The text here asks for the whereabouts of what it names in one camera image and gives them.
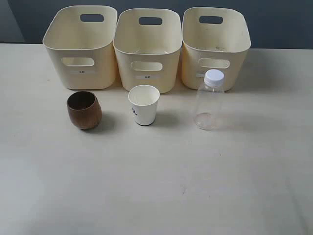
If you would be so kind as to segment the right cream plastic bin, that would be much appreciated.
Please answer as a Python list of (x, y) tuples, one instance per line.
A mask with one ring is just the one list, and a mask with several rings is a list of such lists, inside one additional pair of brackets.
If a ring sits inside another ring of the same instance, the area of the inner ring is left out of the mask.
[(210, 69), (224, 73), (224, 90), (232, 89), (251, 47), (242, 13), (227, 8), (192, 7), (183, 15), (181, 80), (198, 89)]

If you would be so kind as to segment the brown wooden cup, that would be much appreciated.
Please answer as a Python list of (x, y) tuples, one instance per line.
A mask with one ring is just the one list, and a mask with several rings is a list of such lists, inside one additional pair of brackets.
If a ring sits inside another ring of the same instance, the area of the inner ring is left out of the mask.
[(75, 92), (67, 99), (70, 121), (81, 130), (96, 127), (102, 119), (102, 110), (96, 95), (88, 91)]

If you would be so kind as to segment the left cream plastic bin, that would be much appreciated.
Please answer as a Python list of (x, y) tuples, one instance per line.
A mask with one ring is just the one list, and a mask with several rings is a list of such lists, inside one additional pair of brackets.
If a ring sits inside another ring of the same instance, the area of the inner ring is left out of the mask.
[(98, 90), (114, 83), (116, 23), (117, 11), (110, 6), (75, 5), (57, 12), (43, 45), (66, 88)]

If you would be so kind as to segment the clear plastic bottle white cap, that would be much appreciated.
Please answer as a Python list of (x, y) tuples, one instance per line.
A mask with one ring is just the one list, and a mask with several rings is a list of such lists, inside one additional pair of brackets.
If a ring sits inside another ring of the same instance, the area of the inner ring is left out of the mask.
[(224, 94), (224, 73), (218, 69), (210, 69), (199, 86), (193, 112), (195, 124), (202, 130), (216, 127), (217, 114)]

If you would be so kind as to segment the white paper cup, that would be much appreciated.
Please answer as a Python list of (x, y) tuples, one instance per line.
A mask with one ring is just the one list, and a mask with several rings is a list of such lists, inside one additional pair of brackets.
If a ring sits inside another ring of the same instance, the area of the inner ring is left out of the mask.
[(137, 124), (148, 126), (155, 121), (159, 98), (159, 90), (150, 85), (138, 85), (129, 91), (128, 100)]

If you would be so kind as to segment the cream plastic bin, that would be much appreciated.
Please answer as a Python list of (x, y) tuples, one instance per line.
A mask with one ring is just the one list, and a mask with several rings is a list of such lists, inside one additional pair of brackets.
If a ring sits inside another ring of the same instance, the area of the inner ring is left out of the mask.
[(75, 5), (57, 12), (43, 45), (66, 88), (98, 90), (114, 83), (116, 23), (117, 11), (110, 6)]
[(113, 46), (125, 90), (151, 85), (163, 94), (174, 87), (182, 46), (178, 13), (169, 9), (125, 10), (117, 21)]
[(181, 80), (198, 89), (210, 69), (224, 73), (224, 90), (232, 89), (251, 47), (242, 13), (227, 8), (192, 7), (183, 15)]

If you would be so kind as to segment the middle cream plastic bin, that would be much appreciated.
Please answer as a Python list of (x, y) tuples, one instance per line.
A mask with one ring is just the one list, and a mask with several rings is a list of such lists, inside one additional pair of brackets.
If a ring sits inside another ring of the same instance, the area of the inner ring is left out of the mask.
[(169, 9), (125, 10), (117, 21), (113, 46), (125, 90), (151, 85), (163, 94), (174, 87), (182, 46), (178, 13)]

